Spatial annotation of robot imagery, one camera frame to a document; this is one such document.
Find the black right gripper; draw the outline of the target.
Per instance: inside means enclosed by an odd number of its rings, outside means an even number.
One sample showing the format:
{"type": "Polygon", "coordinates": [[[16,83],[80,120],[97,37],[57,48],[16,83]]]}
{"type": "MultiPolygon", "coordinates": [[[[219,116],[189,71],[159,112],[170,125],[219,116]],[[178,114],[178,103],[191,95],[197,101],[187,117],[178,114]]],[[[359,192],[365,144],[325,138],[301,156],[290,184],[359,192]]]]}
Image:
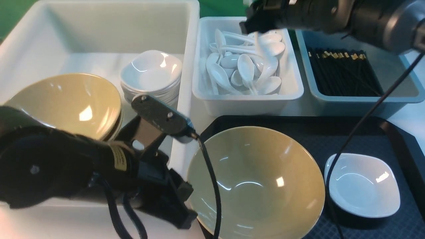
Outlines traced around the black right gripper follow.
{"type": "Polygon", "coordinates": [[[266,33],[275,29],[293,29],[286,20],[291,0],[244,0],[246,20],[239,23],[241,33],[266,33]]]}

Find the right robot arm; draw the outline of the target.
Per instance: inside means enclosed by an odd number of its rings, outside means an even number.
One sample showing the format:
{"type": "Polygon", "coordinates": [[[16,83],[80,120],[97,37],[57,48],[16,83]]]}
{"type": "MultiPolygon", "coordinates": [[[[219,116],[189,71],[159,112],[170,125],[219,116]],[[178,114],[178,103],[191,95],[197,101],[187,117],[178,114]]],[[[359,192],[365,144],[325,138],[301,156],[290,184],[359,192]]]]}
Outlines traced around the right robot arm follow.
{"type": "Polygon", "coordinates": [[[423,0],[255,0],[243,34],[274,29],[343,33],[395,54],[424,53],[423,0]]]}

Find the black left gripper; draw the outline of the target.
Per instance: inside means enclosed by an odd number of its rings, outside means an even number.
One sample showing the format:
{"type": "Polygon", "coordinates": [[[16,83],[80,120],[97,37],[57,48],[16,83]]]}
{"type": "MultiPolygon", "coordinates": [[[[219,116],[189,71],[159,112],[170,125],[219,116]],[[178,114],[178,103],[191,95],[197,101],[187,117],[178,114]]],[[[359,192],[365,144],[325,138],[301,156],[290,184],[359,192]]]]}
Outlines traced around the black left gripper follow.
{"type": "Polygon", "coordinates": [[[159,149],[167,136],[136,116],[119,131],[115,140],[129,146],[138,141],[144,146],[135,154],[137,198],[141,201],[137,209],[178,229],[190,229],[197,213],[190,210],[185,201],[193,187],[174,169],[168,168],[169,158],[159,149]]]}

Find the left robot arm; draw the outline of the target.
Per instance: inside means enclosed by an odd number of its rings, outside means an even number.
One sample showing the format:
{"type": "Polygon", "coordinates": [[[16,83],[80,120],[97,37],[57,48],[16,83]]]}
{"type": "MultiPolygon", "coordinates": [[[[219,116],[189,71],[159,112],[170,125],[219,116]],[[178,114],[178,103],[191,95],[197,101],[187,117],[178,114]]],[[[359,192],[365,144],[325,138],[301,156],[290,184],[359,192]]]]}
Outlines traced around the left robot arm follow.
{"type": "Polygon", "coordinates": [[[49,199],[122,204],[189,229],[197,213],[185,205],[191,185],[129,142],[102,142],[47,127],[24,112],[1,106],[1,202],[11,209],[49,199]]]}

